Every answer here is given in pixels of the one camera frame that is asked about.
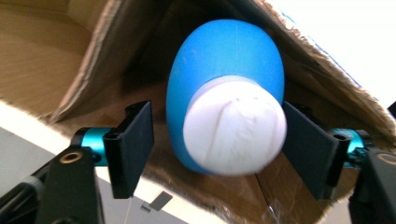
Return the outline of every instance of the bottle cap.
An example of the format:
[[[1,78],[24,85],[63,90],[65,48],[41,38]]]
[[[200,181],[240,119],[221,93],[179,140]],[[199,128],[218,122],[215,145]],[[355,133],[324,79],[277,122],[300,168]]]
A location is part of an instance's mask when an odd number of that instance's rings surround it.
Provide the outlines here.
[[[279,102],[246,77],[207,82],[192,97],[183,138],[192,159],[218,175],[259,172],[282,148],[286,118]]]

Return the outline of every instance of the blue bottle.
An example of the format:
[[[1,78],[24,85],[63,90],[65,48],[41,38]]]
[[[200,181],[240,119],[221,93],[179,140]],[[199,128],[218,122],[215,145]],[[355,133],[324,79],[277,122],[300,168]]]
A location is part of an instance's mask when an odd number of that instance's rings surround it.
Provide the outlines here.
[[[281,58],[262,29],[235,20],[198,27],[168,83],[166,118],[178,159],[205,174],[259,172],[285,140],[283,94]]]

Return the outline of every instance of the cardboard flap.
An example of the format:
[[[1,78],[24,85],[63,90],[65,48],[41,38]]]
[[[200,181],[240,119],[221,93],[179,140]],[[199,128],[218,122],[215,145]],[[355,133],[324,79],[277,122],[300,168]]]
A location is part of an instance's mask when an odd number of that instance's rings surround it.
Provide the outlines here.
[[[74,83],[54,112],[56,121],[137,63],[170,1],[108,1]]]
[[[8,4],[0,4],[0,27],[0,94],[48,115],[73,82],[91,33],[63,13]]]

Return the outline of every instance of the floor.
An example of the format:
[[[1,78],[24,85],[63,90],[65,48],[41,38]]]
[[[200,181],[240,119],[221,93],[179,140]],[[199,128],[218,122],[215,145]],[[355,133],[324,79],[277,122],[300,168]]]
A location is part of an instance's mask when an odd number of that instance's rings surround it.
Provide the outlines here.
[[[49,153],[32,143],[0,128],[0,196],[7,193],[22,178],[30,175],[44,163],[53,158]],[[115,200],[112,198],[111,186],[105,180],[98,178],[99,189],[103,201],[106,223],[186,223],[163,210],[155,211],[142,209],[148,203],[133,197],[128,200]]]

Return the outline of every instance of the cardboard box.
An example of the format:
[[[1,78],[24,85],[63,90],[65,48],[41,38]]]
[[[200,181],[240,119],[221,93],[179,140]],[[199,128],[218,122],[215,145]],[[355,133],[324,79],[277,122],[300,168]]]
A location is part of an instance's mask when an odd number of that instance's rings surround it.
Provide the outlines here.
[[[286,100],[308,105],[331,127],[364,129],[382,148],[396,144],[396,122],[270,1],[0,1],[1,100],[66,136],[81,127],[113,127],[123,108],[153,103],[156,144],[144,176],[228,222],[261,223],[281,204],[298,223],[320,221],[333,201],[316,201],[281,153],[256,175],[188,171],[170,146],[166,85],[183,40],[214,19],[260,26],[278,45]],[[350,195],[357,172],[345,170],[336,199]]]

